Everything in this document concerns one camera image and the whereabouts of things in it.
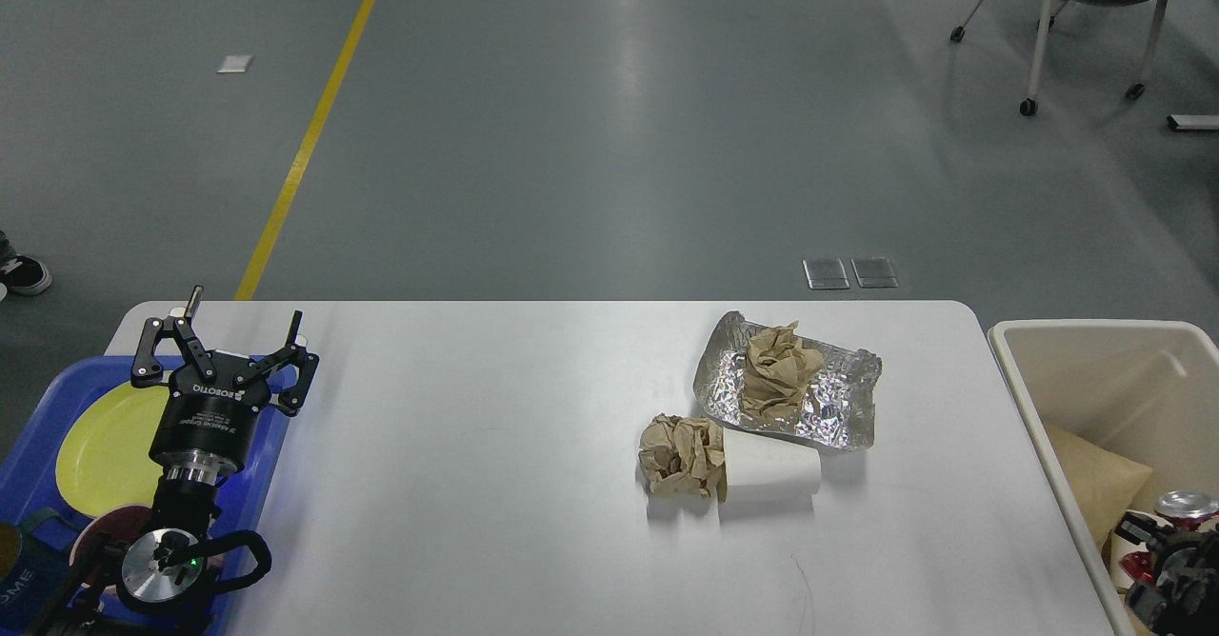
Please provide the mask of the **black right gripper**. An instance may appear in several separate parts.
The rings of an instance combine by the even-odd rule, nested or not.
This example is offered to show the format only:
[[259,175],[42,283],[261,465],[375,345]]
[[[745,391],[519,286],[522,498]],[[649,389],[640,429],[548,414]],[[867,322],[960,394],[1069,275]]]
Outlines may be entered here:
[[1150,632],[1210,632],[1217,618],[1217,532],[1191,532],[1171,518],[1128,511],[1114,535],[1157,552],[1154,586],[1132,584],[1128,609]]

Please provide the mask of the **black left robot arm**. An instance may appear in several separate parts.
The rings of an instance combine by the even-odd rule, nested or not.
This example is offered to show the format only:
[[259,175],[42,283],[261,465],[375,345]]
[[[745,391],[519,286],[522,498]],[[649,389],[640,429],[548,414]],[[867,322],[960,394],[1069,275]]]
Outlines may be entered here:
[[160,472],[147,519],[133,536],[80,531],[26,635],[201,635],[218,597],[269,574],[260,532],[216,530],[219,493],[247,472],[262,420],[299,415],[321,359],[301,336],[300,309],[267,355],[206,347],[194,329],[201,296],[195,288],[187,305],[147,318],[130,359],[130,387],[167,391],[147,452]]

